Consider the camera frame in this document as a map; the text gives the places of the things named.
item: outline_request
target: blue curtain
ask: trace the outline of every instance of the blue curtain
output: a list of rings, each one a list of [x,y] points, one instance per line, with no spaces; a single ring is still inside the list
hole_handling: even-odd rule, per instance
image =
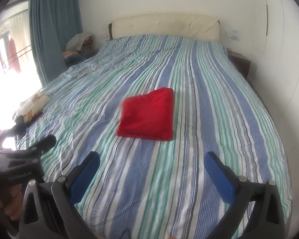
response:
[[[62,52],[82,33],[78,0],[29,0],[30,39],[42,86],[67,70]]]

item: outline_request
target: screw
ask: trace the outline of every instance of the screw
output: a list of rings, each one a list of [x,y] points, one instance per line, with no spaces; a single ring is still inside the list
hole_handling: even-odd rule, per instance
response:
[[[30,185],[30,186],[34,186],[36,183],[37,183],[37,182],[36,182],[35,180],[31,180],[31,181],[29,181],[29,185]]]
[[[247,181],[247,177],[246,176],[239,176],[238,179],[241,181],[241,182],[246,182]]]
[[[62,175],[62,176],[58,177],[57,181],[58,181],[58,182],[65,182],[66,179],[67,179],[67,178],[66,178],[64,175]]]
[[[270,179],[270,180],[268,181],[268,183],[269,183],[270,185],[272,185],[272,186],[276,185],[276,182],[275,182],[274,180],[272,180],[272,179]]]

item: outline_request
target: human hand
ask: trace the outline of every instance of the human hand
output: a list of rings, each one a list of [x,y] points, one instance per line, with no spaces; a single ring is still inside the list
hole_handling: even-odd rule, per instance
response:
[[[9,188],[9,193],[12,197],[12,200],[7,205],[4,206],[0,200],[0,208],[3,208],[4,213],[10,217],[12,221],[20,219],[21,205],[23,200],[21,187],[21,184],[18,184]]]

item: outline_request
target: red cloth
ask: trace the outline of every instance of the red cloth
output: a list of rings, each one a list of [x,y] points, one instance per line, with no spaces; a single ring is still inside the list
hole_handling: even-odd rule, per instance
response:
[[[9,65],[17,72],[21,73],[21,68],[20,68],[20,63],[18,59],[18,54],[17,54],[17,49],[16,49],[16,44],[11,38],[8,42],[8,62]]]
[[[151,140],[173,139],[174,91],[160,88],[148,94],[127,98],[116,134]]]

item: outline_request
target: blue striped bedsheet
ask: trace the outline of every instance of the blue striped bedsheet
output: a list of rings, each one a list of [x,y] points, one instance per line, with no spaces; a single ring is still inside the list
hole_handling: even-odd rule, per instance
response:
[[[173,141],[116,136],[121,102],[160,87],[174,89]],[[204,171],[208,151],[253,182],[274,179],[284,216],[290,215],[281,139],[218,43],[146,35],[107,41],[43,93],[51,100],[18,147],[57,137],[56,147],[42,157],[46,181],[68,174],[90,151],[99,152],[100,168],[76,205],[97,235],[119,238],[128,228],[137,239],[206,238],[228,208]]]

